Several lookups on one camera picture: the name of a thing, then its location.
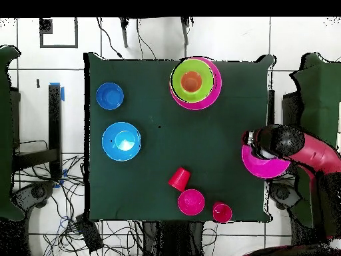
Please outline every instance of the dark green tablecloth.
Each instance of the dark green tablecloth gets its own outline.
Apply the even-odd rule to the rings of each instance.
[[[178,61],[102,60],[90,63],[90,217],[91,219],[212,220],[212,205],[224,201],[235,221],[269,221],[263,211],[264,181],[251,175],[240,158],[241,137],[266,122],[267,69],[259,63],[214,62],[222,75],[216,102],[201,111],[180,107],[169,93],[169,76]],[[115,82],[125,94],[114,111],[96,101],[98,87]],[[141,133],[139,154],[126,162],[102,149],[105,129],[118,121]],[[167,181],[183,166],[199,189],[204,210],[189,217],[177,206],[180,193]]]

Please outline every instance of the light blue bowl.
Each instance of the light blue bowl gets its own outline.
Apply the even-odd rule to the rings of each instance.
[[[96,93],[98,104],[106,110],[120,107],[124,97],[123,90],[116,83],[103,83]]]
[[[140,151],[141,135],[130,123],[114,123],[103,133],[102,147],[111,159],[128,161]]]

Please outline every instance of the red cup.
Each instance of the red cup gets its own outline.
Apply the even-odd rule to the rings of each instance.
[[[180,167],[176,170],[175,174],[170,178],[168,184],[176,188],[178,191],[183,192],[190,177],[190,172]]]
[[[232,209],[221,201],[213,205],[213,219],[219,223],[229,222],[232,218]]]

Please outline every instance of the green cloth panel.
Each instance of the green cloth panel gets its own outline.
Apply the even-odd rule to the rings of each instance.
[[[0,217],[14,221],[24,218],[23,212],[10,200],[12,190],[13,127],[9,96],[8,65],[19,56],[18,50],[10,46],[0,47]]]
[[[296,72],[304,102],[301,126],[336,148],[339,102],[341,101],[341,63],[327,62],[317,53],[305,55],[302,70]],[[312,227],[309,177],[298,168],[298,192],[303,196],[292,212],[307,227]]]
[[[179,106],[169,92],[178,61],[102,60],[90,62],[90,218],[212,220],[215,201],[233,210],[234,221],[269,221],[264,212],[264,181],[251,175],[241,156],[241,137],[266,122],[267,71],[274,57],[258,63],[214,62],[222,75],[219,98],[201,111]],[[113,111],[96,101],[100,85],[115,82],[125,99]],[[139,154],[126,162],[108,158],[101,145],[105,129],[118,121],[141,133]],[[204,210],[180,212],[179,191],[167,184],[183,166],[192,175],[187,188],[205,196]]]

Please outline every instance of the magenta bowl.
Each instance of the magenta bowl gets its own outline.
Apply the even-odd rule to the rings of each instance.
[[[187,189],[178,198],[178,208],[188,216],[199,214],[205,206],[205,198],[196,189]]]
[[[208,106],[212,105],[216,101],[216,99],[218,98],[218,96],[220,94],[222,79],[221,79],[221,75],[219,73],[218,68],[210,60],[208,60],[204,57],[191,57],[191,58],[205,62],[210,67],[211,71],[213,72],[214,85],[213,85],[213,88],[212,88],[210,94],[207,95],[207,97],[205,97],[202,101],[189,103],[189,102],[184,102],[184,101],[180,100],[178,97],[176,97],[176,95],[172,91],[171,83],[169,84],[169,89],[170,89],[170,93],[172,94],[173,99],[180,106],[182,106],[188,110],[201,110],[201,109],[207,108]]]
[[[249,145],[242,146],[242,162],[250,173],[263,179],[271,179],[283,174],[290,165],[290,161],[279,158],[258,159],[252,156]]]

